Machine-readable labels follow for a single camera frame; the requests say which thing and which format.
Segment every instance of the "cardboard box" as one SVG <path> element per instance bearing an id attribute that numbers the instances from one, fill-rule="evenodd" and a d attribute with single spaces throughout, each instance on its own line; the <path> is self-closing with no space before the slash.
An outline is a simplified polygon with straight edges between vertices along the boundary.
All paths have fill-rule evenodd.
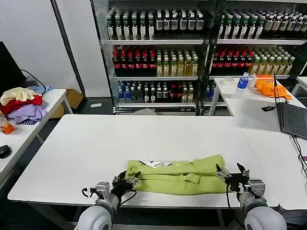
<path id="1" fill-rule="evenodd" d="M 76 109 L 80 105 L 84 95 L 74 89 L 66 89 L 66 97 L 71 108 Z M 60 106 L 56 109 L 55 113 L 50 118 L 61 118 L 65 114 L 64 106 Z"/>

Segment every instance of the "folded green shirt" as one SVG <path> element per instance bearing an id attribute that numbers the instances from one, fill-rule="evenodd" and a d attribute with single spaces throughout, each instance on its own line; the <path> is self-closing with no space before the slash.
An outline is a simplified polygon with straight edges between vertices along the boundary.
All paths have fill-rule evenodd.
<path id="1" fill-rule="evenodd" d="M 172 161 L 166 168 L 152 168 L 140 161 L 128 161 L 127 178 L 141 172 L 137 191 L 173 195 L 225 193 L 226 186 L 216 176 L 216 166 L 225 166 L 221 155 L 188 161 Z"/>

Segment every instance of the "beige cloth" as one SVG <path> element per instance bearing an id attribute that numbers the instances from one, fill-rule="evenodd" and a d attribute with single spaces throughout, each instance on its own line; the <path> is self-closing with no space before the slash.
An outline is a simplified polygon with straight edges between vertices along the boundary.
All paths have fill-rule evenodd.
<path id="1" fill-rule="evenodd" d="M 11 100 L 17 100 L 25 102 L 26 100 L 33 100 L 34 95 L 40 95 L 39 93 L 35 93 L 33 90 L 25 89 L 25 88 L 14 88 L 11 90 L 7 90 L 3 93 L 0 98 L 0 103 L 5 106 Z"/>

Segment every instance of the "white wall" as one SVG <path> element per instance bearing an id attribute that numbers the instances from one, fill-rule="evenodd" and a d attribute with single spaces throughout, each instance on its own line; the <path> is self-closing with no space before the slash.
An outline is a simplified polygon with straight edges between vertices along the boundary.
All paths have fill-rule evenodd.
<path id="1" fill-rule="evenodd" d="M 103 59 L 89 0 L 57 0 L 87 97 L 109 97 Z"/>
<path id="2" fill-rule="evenodd" d="M 0 0 L 0 40 L 44 84 L 80 90 L 49 0 Z"/>

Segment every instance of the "purple cloth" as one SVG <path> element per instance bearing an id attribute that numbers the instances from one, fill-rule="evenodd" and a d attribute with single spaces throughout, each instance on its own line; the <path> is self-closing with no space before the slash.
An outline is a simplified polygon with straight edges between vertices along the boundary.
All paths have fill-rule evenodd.
<path id="1" fill-rule="evenodd" d="M 44 108 L 34 104 L 27 104 L 8 114 L 8 118 L 15 119 L 16 124 L 20 124 L 25 120 L 38 122 L 46 115 L 47 111 Z"/>

